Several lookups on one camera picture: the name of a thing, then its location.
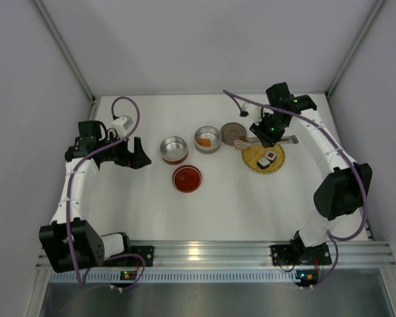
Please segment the metal tongs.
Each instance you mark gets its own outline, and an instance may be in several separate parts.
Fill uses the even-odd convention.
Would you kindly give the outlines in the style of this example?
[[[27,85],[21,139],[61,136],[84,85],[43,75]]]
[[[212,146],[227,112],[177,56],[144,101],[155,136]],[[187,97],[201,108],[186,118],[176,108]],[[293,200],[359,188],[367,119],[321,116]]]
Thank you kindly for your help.
[[[252,147],[252,146],[262,145],[261,140],[258,139],[257,137],[239,137],[237,139],[245,141],[248,144],[248,148]],[[280,141],[277,142],[277,145],[298,144],[298,143],[299,143],[298,138],[295,135],[291,135],[291,136],[282,137],[280,139]]]

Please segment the sushi roll white centre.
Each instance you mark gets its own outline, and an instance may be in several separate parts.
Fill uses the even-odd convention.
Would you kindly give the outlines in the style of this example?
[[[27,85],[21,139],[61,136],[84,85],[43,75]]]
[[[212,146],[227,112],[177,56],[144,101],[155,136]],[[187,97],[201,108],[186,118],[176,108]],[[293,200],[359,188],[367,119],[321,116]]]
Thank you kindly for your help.
[[[265,157],[262,157],[257,161],[257,166],[262,170],[265,170],[266,168],[270,167],[270,165],[271,162],[267,160]]]

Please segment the red-banded metal tin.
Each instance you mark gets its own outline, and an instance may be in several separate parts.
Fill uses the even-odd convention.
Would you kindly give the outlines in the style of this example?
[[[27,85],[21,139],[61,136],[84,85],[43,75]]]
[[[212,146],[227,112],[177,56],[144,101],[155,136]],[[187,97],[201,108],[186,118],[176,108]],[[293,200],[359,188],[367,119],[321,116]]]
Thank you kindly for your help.
[[[160,144],[160,156],[167,164],[180,164],[189,153],[185,140],[179,136],[171,136],[162,140]]]

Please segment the orange fried food piece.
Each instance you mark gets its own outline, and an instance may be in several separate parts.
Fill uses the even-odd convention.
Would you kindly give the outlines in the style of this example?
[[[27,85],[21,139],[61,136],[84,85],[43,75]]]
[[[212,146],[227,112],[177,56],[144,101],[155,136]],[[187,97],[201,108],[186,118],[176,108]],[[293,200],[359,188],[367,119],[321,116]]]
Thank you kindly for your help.
[[[200,138],[197,139],[197,143],[202,146],[202,147],[210,147],[211,146],[211,140],[208,138]]]

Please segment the red round lid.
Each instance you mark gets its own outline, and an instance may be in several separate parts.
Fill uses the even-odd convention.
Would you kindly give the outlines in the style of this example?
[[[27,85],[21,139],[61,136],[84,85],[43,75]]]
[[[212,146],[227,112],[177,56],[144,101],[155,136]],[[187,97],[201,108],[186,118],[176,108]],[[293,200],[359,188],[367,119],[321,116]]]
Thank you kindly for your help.
[[[182,165],[172,174],[172,183],[178,191],[191,193],[199,188],[202,182],[202,174],[198,168],[192,165]]]

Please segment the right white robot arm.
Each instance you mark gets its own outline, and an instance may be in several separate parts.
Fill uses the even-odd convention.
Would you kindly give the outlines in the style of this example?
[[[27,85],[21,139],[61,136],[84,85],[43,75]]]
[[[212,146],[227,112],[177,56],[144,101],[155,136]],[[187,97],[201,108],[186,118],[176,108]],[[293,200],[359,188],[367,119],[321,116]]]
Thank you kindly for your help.
[[[275,262],[312,265],[327,255],[327,239],[339,223],[366,208],[372,169],[367,163],[358,164],[339,145],[308,95],[294,96],[286,83],[269,87],[266,95],[275,111],[252,124],[251,132],[269,148],[290,128],[310,152],[323,178],[313,195],[314,211],[286,249],[277,253]]]

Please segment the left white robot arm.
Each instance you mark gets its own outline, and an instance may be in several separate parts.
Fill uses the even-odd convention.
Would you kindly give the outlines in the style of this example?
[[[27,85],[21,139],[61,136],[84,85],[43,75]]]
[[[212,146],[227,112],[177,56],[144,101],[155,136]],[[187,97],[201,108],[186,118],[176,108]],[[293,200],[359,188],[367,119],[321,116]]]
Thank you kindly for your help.
[[[124,232],[100,235],[87,221],[94,181],[104,162],[134,170],[151,164],[141,139],[129,136],[135,129],[129,116],[113,120],[111,128],[100,121],[79,122],[79,135],[65,152],[65,183],[50,224],[42,226],[39,239],[56,273],[114,265],[122,254],[135,249]]]

